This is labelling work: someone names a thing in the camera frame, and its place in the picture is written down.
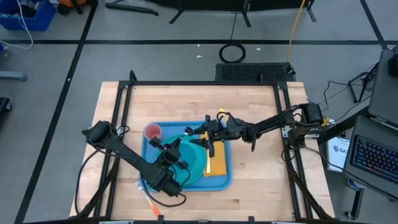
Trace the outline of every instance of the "teal plate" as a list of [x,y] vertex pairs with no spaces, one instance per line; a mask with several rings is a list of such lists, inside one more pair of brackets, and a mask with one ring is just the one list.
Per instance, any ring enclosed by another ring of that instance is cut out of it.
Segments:
[[[164,141],[162,144],[171,143],[181,135],[174,135]],[[184,136],[181,140],[180,144],[180,161],[185,161],[189,164],[188,170],[191,172],[190,178],[186,181],[185,185],[191,184],[196,181],[203,173],[206,167],[206,151],[203,147],[198,146],[197,144],[190,143],[189,140],[195,139],[192,136]],[[182,182],[188,177],[188,172],[185,169],[180,169],[177,165],[173,165],[175,168],[176,174],[174,174],[173,178],[179,183]]]

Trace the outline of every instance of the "desk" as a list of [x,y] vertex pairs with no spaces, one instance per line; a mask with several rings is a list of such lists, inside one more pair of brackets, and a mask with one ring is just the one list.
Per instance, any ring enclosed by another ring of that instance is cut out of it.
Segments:
[[[289,83],[292,105],[307,102],[303,83]],[[104,82],[93,119],[111,121],[118,82]],[[134,85],[127,116],[131,130],[124,143],[141,153],[142,130],[153,121],[203,120],[206,114],[215,117],[219,108],[231,112],[247,122],[258,122],[277,113],[274,90],[271,86],[161,86]],[[123,106],[120,107],[121,120]],[[177,208],[159,205],[165,220],[293,220],[292,200],[286,165],[280,159],[282,140],[279,130],[263,134],[256,150],[243,141],[231,141],[233,181],[223,191],[185,192],[187,202]],[[317,148],[314,139],[307,146]],[[94,149],[87,146],[85,158]],[[302,161],[309,191],[325,211],[334,217],[330,194],[318,154],[302,150]],[[97,154],[86,165],[80,181],[79,208],[82,209],[98,187],[103,155]],[[120,163],[114,198],[112,219],[156,220],[143,194],[134,185],[138,171],[124,161]],[[301,216],[305,216],[302,194],[298,190]],[[164,193],[153,193],[164,203],[176,203],[181,198],[170,198]],[[108,193],[104,194],[101,214],[104,214]]]

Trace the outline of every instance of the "red cup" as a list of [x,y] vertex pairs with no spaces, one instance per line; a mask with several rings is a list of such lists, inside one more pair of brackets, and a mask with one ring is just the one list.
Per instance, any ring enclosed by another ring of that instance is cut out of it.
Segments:
[[162,137],[162,128],[160,128],[159,125],[157,124],[148,124],[144,128],[144,136],[145,138],[151,140],[154,137],[157,137],[158,139],[161,139]]

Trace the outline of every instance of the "yellow sponge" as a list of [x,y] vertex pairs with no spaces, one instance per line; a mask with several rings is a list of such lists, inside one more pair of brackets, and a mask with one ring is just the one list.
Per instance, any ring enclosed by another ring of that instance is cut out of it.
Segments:
[[[207,133],[202,134],[200,138],[206,138]],[[214,157],[210,158],[207,151],[206,169],[203,171],[205,177],[211,177],[214,175],[226,175],[226,164],[225,164],[225,148],[223,142],[215,142],[214,144]]]

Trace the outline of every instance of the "blue tray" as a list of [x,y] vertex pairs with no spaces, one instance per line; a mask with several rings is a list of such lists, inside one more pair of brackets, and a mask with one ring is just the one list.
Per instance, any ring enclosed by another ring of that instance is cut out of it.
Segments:
[[[187,126],[195,129],[203,124],[203,121],[173,121],[173,122],[154,122],[162,128],[162,139],[167,139],[176,134],[183,134]],[[227,142],[224,142],[225,148],[225,164],[226,175],[205,177],[200,176],[196,181],[191,184],[184,185],[184,191],[212,191],[224,190],[232,182],[232,162],[231,162],[231,149]],[[148,162],[156,160],[158,149],[149,144],[148,139],[142,135],[141,156]]]

